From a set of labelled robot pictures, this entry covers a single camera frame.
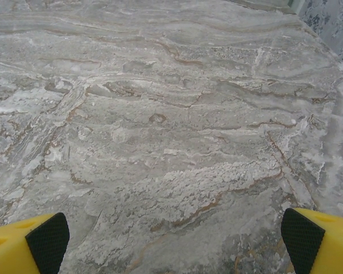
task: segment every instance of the marble floor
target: marble floor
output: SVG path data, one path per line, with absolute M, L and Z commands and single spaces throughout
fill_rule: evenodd
M 0 225 L 64 212 L 61 273 L 293 273 L 343 216 L 343 63 L 284 1 L 0 1 Z

